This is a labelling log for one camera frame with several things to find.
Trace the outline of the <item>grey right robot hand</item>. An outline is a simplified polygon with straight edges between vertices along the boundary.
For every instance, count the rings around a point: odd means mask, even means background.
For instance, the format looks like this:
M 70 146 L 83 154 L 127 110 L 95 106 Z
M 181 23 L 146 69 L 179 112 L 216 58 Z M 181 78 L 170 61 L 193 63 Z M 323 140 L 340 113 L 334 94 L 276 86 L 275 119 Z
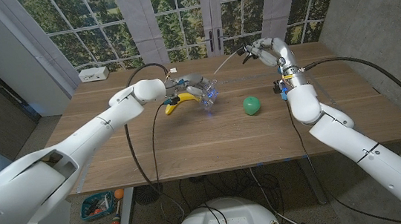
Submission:
M 244 45 L 243 50 L 247 54 L 243 64 L 251 58 L 260 59 L 269 67 L 280 67 L 283 72 L 296 66 L 293 52 L 280 38 L 258 39 L 250 45 Z

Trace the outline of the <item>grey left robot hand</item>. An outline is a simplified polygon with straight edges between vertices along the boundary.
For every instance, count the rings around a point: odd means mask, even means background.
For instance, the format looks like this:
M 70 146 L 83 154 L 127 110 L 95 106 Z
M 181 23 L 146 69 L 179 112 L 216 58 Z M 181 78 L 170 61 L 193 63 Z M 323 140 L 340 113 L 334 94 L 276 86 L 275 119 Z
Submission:
M 165 105 L 175 106 L 180 102 L 180 94 L 186 93 L 198 99 L 200 107 L 209 110 L 218 97 L 216 80 L 208 80 L 198 73 L 190 73 L 180 78 L 168 78 L 164 85 L 166 89 Z

